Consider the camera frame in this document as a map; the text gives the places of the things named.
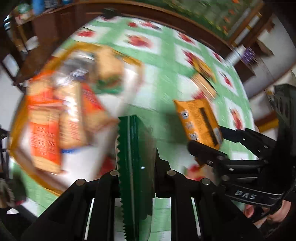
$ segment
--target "table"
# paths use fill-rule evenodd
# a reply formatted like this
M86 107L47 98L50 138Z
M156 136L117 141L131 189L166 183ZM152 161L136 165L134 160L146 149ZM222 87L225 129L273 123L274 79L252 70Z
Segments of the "table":
M196 95L198 87L190 80L194 73L188 53L201 58L212 69L217 81L212 83L218 97L211 103L219 125L231 129L250 128L254 121L244 87L231 66L212 50L196 40L166 26L140 19L98 17L67 39L53 54L61 55L75 41L106 44L144 63L144 82L126 115L138 115L153 128L160 158L169 161L172 169L190 177L197 166L187 149L187 139L176 114L173 99L186 101ZM224 140L220 150L231 159L253 160L255 156L240 143ZM21 175L28 197L40 215L57 198L28 175L17 164L15 174ZM170 240L170 200L155 199L152 230L149 240ZM120 220L120 208L115 209ZM123 237L122 225L115 225L115 239Z

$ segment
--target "white bottle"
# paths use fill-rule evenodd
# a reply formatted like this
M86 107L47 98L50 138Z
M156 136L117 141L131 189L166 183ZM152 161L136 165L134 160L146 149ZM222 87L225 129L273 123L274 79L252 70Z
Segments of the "white bottle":
M226 65L236 65L237 62L242 58L245 50L246 48L244 45L240 45L239 47L233 49L233 51L225 59Z

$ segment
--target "tablecloth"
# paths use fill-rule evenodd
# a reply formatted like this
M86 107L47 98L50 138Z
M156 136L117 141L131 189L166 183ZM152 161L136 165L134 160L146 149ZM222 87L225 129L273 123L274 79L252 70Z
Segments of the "tablecloth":
M173 99L191 100L198 94L198 87L190 80L194 73L191 54L206 62L216 76L217 81L212 85L218 96L211 106L218 124L231 129L254 130L249 101L234 67L227 66L218 54L183 33L135 18L105 20L98 17L77 30L53 56L59 56L75 41L110 45L144 63L144 82L129 103L126 114L138 115L153 128L160 158L169 161L174 170L189 175L197 166L186 149L187 138L172 102ZM255 159L240 143L224 140L220 150L230 159ZM28 197L36 202L36 215L40 215L57 197L33 181L17 164L12 165L14 174L21 175ZM115 214L119 222L119 208ZM170 240L170 230L170 199L156 198L149 240ZM115 238L123 238L122 225L115 225L115 231Z

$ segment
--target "metal bolt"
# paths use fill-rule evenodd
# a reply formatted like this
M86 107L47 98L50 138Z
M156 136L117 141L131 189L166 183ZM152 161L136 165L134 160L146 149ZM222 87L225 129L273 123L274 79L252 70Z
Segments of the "metal bolt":
M207 178L202 179L202 184L209 185L210 183L211 183L211 181L209 179L207 179Z
M227 181L229 181L229 176L227 176L227 175L223 175L223 176L221 177L221 179L222 179L223 181L227 182Z
M224 160L224 156L217 156L217 159L219 159L220 161Z
M75 184L76 184L77 186L82 186L85 182L86 182L86 181L85 181L84 179L78 179L78 180L75 182Z
M111 176L117 176L118 175L118 171L117 170L113 170L110 172Z
M168 170L168 171L167 171L167 174L168 174L169 176L174 176L174 175L176 175L176 172L175 172L174 170Z

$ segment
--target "orange and tan package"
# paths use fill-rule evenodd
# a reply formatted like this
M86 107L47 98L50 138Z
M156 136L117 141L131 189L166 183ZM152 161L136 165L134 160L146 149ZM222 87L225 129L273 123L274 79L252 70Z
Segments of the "orange and tan package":
M82 121L82 89L79 81L71 81L65 86L59 86L55 92L63 100L64 111L60 115L61 149L72 149L87 145L86 132Z
M31 132L31 153L36 168L61 172L59 151L60 110L46 107L29 107L29 127Z
M87 83L82 83L82 103L87 131L94 133L105 126L118 123L119 119L109 115Z
M61 105L61 101L54 98L52 71L45 71L34 76L27 88L28 105L54 106Z
M174 100L174 103L187 138L218 150L222 144L222 134L209 102L197 99Z

